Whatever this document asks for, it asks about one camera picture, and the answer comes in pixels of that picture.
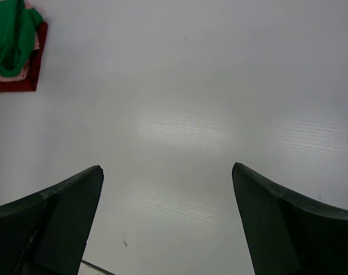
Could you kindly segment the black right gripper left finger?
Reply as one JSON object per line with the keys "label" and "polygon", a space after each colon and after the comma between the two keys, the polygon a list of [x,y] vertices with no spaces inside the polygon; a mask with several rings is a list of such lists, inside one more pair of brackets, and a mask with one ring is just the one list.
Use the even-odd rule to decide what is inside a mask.
{"label": "black right gripper left finger", "polygon": [[77,274],[104,173],[92,166],[0,206],[0,274]]}

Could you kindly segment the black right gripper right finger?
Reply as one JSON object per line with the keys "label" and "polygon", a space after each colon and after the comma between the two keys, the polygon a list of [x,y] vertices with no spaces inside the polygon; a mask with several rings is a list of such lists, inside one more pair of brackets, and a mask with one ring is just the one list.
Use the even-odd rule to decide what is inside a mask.
{"label": "black right gripper right finger", "polygon": [[241,163],[232,181],[255,274],[348,274],[348,210]]}

